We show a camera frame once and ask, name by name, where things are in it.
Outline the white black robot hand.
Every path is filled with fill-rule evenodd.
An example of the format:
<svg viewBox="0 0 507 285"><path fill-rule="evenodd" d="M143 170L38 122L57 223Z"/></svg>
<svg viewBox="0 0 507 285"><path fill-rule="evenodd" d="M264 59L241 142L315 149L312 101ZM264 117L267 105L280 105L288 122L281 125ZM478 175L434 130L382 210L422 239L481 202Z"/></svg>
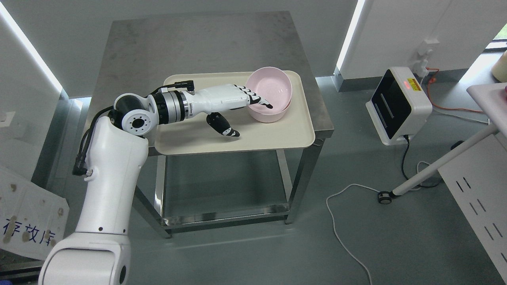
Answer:
<svg viewBox="0 0 507 285"><path fill-rule="evenodd" d="M230 126L220 112L244 108L247 105L264 105L268 109L273 108L266 99L257 96L246 86L225 84L198 90L198 112L209 114L206 116L208 125L225 137L239 137L240 133Z"/></svg>

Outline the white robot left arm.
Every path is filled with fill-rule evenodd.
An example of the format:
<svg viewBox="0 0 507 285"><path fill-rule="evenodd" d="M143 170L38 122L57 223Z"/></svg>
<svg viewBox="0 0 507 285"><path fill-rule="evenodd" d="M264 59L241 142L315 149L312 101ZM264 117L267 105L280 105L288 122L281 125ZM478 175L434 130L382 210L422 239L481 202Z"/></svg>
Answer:
<svg viewBox="0 0 507 285"><path fill-rule="evenodd" d="M226 84L195 91L192 80L160 86L142 97L120 95L99 111L86 131L73 169L85 176L87 192L76 231L58 242L38 277L40 285L124 285L131 263L129 217L139 172L147 160L145 135L204 112L225 137L238 137L221 115L260 104L265 98L244 86Z"/></svg>

